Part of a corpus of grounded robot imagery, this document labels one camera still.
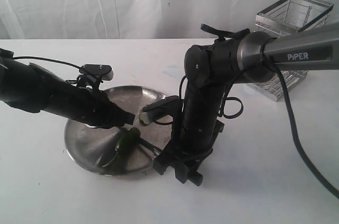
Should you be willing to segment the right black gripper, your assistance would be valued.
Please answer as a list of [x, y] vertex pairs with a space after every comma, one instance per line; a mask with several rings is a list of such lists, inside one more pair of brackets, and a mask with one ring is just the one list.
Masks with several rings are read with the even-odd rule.
[[153, 161], [153, 169], [163, 175], [174, 160], [189, 160], [174, 166], [175, 177], [182, 184], [190, 181], [200, 186], [203, 175], [196, 161], [210, 154], [213, 133], [225, 91], [224, 84], [213, 83], [201, 88], [188, 82], [184, 99], [169, 96], [162, 111], [173, 117], [171, 139]]

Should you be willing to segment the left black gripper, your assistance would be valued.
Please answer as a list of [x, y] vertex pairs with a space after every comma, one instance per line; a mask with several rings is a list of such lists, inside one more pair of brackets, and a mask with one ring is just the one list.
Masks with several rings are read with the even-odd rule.
[[103, 129], [134, 123], [133, 113], [120, 109], [106, 96], [93, 96], [87, 89], [47, 75], [42, 76], [42, 87], [46, 91], [43, 110], [48, 113]]

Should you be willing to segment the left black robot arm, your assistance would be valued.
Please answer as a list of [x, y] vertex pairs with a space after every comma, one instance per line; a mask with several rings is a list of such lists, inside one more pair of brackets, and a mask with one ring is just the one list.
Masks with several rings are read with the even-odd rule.
[[75, 80], [63, 80], [37, 64], [23, 64], [12, 51], [1, 49], [1, 101], [25, 112], [45, 111], [94, 128], [132, 125], [135, 115], [100, 90], [103, 81], [112, 80], [112, 67], [85, 64], [78, 70]]

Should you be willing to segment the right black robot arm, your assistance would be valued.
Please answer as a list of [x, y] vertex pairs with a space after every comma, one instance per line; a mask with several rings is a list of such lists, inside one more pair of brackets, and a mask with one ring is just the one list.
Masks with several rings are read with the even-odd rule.
[[193, 45], [185, 54], [186, 90], [161, 104], [173, 117], [172, 133], [153, 167], [159, 174], [173, 167], [182, 183], [201, 185], [198, 169], [224, 128], [219, 118], [234, 84], [265, 82], [285, 70], [338, 69], [338, 24], [280, 38], [249, 29], [212, 33], [213, 44]]

